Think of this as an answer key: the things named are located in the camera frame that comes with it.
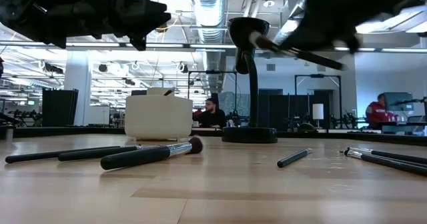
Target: table surface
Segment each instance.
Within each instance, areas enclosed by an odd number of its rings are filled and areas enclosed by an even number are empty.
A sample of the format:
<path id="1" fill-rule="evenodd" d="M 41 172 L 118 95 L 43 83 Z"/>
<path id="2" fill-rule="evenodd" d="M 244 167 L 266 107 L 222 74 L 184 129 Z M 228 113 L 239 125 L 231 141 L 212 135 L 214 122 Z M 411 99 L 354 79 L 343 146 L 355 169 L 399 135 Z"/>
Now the table surface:
<path id="1" fill-rule="evenodd" d="M 104 171 L 98 159 L 8 165 L 3 161 L 0 220 L 427 223 L 427 178 L 339 153 L 352 146 L 427 157 L 425 147 L 333 139 L 280 139 L 273 145 L 222 143 L 219 137 L 203 140 L 200 154 L 114 171 Z M 106 145 L 135 145 L 135 141 L 125 135 L 14 139 L 0 142 L 0 158 Z M 276 167 L 278 159 L 306 147 L 313 153 L 285 168 Z"/>

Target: wooden table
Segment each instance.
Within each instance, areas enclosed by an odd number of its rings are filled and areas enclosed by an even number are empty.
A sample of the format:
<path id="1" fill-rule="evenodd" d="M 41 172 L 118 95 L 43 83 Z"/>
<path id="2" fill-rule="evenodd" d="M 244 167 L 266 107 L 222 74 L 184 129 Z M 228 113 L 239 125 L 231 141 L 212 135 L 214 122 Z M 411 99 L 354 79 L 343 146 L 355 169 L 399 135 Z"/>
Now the wooden table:
<path id="1" fill-rule="evenodd" d="M 125 135 L 0 143 L 6 155 L 135 145 Z M 349 140 L 274 145 L 205 138 L 201 154 L 115 171 L 99 160 L 0 165 L 0 220 L 12 223 L 427 223 L 427 179 L 344 157 L 347 146 L 427 157 L 427 148 Z M 276 161 L 311 147 L 283 169 Z"/>

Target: black lamp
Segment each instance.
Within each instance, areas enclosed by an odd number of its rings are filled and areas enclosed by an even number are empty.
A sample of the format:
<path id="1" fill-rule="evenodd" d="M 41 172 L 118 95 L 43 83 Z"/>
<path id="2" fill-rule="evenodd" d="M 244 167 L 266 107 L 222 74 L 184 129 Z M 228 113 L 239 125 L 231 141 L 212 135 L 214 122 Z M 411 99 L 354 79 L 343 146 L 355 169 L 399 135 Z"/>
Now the black lamp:
<path id="1" fill-rule="evenodd" d="M 266 36 L 270 24 L 267 21 L 238 17 L 228 21 L 228 32 L 237 47 L 236 71 L 249 74 L 250 82 L 250 119 L 247 127 L 226 127 L 222 141 L 232 143 L 277 143 L 277 131 L 274 128 L 258 127 L 258 75 L 254 61 L 255 47 L 249 36 L 257 31 Z"/>

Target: ceiling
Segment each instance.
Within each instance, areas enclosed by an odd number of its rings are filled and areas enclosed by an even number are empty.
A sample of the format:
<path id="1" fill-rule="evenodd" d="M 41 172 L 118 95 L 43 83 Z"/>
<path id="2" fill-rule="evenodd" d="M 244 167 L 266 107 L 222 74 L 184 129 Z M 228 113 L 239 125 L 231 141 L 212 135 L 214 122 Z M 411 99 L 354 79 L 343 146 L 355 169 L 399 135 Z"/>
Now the ceiling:
<path id="1" fill-rule="evenodd" d="M 195 3 L 193 0 L 152 0 L 167 4 L 168 11 L 172 13 L 172 19 L 167 23 L 166 32 L 151 32 L 147 36 L 148 43 L 201 43 L 201 33 L 203 31 L 219 31 L 225 34 L 221 43 L 232 44 L 227 34 L 227 24 L 224 21 L 215 27 L 201 26 L 201 22 L 211 21 L 212 16 L 202 17 L 195 13 Z M 255 15 L 257 18 L 270 23 L 268 38 L 273 39 L 276 33 L 286 24 L 283 13 L 289 7 L 290 0 L 270 0 L 274 2 L 271 7 L 265 7 L 264 1 L 260 1 L 259 9 Z M 225 0 L 224 20 L 234 17 L 242 17 L 245 7 L 252 4 L 252 13 L 258 4 L 257 0 Z M 415 33 L 407 33 L 411 29 L 427 21 L 427 11 L 425 9 L 406 10 L 394 19 L 387 19 L 381 23 L 368 23 L 361 27 L 365 46 L 368 47 L 412 47 L 419 43 L 419 37 Z M 0 25 L 0 41 L 30 41 L 28 38 Z M 110 104 L 118 107 L 123 106 L 123 100 L 130 94 L 132 89 L 143 89 L 148 87 L 177 87 L 176 95 L 187 96 L 187 73 L 182 73 L 179 68 L 182 64 L 187 65 L 190 71 L 205 71 L 209 69 L 209 61 L 206 59 L 206 52 L 203 49 L 180 50 L 180 49 L 152 49 L 151 51 L 124 51 L 102 47 L 102 43 L 129 43 L 127 37 L 117 38 L 113 35 L 104 35 L 102 40 L 95 40 L 93 37 L 69 38 L 70 43 L 75 42 L 97 42 L 98 47 L 89 52 L 89 61 L 93 64 L 92 81 L 92 101 L 93 103 Z M 214 50 L 219 55 L 230 56 L 230 52 L 225 52 L 220 48 Z M 45 64 L 54 65 L 66 71 L 67 51 L 54 47 L 29 48 L 25 46 L 0 46 L 0 54 L 5 60 L 5 74 L 8 78 L 3 78 L 3 88 L 12 90 L 3 92 L 4 97 L 14 96 L 39 96 L 42 87 L 62 88 L 64 75 L 49 73 L 44 71 Z M 225 63 L 226 58 L 216 63 L 214 69 L 225 70 L 229 63 Z M 285 72 L 298 72 L 303 69 L 314 67 L 314 64 L 292 65 L 290 59 L 273 58 L 263 61 L 259 59 L 260 69 L 264 70 L 264 65 L 277 63 L 278 70 Z M 108 71 L 101 72 L 99 65 L 107 65 Z M 215 77 L 206 74 L 192 74 L 191 78 L 197 78 L 191 88 L 191 98 L 196 101 L 196 105 L 202 105 L 203 100 L 212 91 L 221 91 L 222 79 L 224 76 Z M 133 79 L 135 85 L 128 85 L 121 77 Z M 13 91 L 24 89 L 25 92 Z"/>

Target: man in black shirt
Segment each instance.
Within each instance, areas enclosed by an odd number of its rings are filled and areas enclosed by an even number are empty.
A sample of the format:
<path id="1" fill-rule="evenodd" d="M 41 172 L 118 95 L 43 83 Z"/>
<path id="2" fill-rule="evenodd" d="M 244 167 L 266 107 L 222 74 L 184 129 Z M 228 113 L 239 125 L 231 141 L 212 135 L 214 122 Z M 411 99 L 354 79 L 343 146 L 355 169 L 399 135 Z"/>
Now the man in black shirt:
<path id="1" fill-rule="evenodd" d="M 193 116 L 194 121 L 200 123 L 200 127 L 222 128 L 226 126 L 226 114 L 217 108 L 215 100 L 209 98 L 205 102 L 206 111 L 197 117 Z"/>

